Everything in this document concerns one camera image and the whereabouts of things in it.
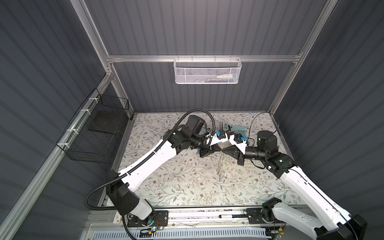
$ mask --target black mounting plate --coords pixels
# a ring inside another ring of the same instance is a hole
[[[159,220],[159,227],[165,227],[168,225],[168,211],[156,211],[155,218]],[[157,220],[153,220],[152,224],[145,226],[145,223],[135,215],[128,215],[127,227],[156,227]]]
[[[261,224],[265,223],[265,221],[262,219],[262,208],[253,208],[253,209],[247,209],[247,215],[248,215],[248,221],[249,224]]]

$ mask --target black metal mesh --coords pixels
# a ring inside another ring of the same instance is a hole
[[[72,160],[108,163],[117,154],[129,120],[128,99],[103,94],[97,98],[76,125],[77,132],[71,131],[67,145],[58,144]],[[112,132],[92,130],[92,123],[100,112],[118,116],[116,128]]]

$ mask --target floral tablecloth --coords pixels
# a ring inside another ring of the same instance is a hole
[[[125,168],[143,156],[171,129],[182,113],[138,113],[120,164]],[[196,113],[206,120],[204,113]],[[213,113],[216,121],[245,126],[247,132],[257,113]],[[274,131],[269,114],[259,115],[252,124],[251,138],[260,130]],[[279,150],[285,149],[277,133]],[[152,205],[261,205],[271,197],[286,204],[304,204],[300,197],[266,169],[250,161],[239,166],[223,153],[200,158],[196,150],[183,150],[153,172],[135,191]]]

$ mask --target black corrugated cable conduit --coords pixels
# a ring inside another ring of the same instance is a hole
[[[186,116],[188,116],[189,114],[193,113],[193,112],[204,112],[206,113],[209,118],[211,119],[212,121],[212,133],[211,133],[211,137],[209,138],[209,142],[208,144],[206,145],[206,140],[203,141],[203,145],[205,147],[207,146],[210,146],[211,145],[211,142],[212,142],[212,137],[214,136],[215,134],[215,119],[213,118],[213,116],[207,112],[206,110],[202,110],[202,109],[193,109],[193,110],[189,110],[188,112],[186,112],[178,121],[177,123],[175,124],[175,126],[172,128],[171,131],[168,132],[168,134],[163,138],[163,141],[157,146],[157,148],[155,148],[155,150],[153,150],[153,152],[151,152],[145,159],[143,159],[141,162],[139,162],[139,164],[137,164],[136,166],[134,166],[132,169],[130,169],[128,172],[126,172],[125,174],[109,181],[109,182],[106,182],[100,186],[98,186],[97,188],[93,189],[92,191],[90,191],[88,193],[88,195],[85,197],[84,199],[84,206],[86,206],[88,209],[91,209],[91,210],[97,210],[97,211],[101,211],[101,210],[116,210],[116,207],[97,207],[97,206],[92,206],[88,203],[88,200],[90,198],[90,196],[92,194],[94,194],[95,192],[97,192],[98,190],[104,188],[105,186],[109,185],[109,184],[112,184],[114,182],[117,182],[119,181],[120,179],[126,177],[128,174],[131,174],[133,171],[135,171],[136,169],[138,169],[141,165],[143,165],[146,161],[148,161],[153,155],[155,155],[155,153],[165,144],[165,142],[171,137],[171,135],[176,131],[176,129],[179,127],[179,124],[184,120],[184,118]]]

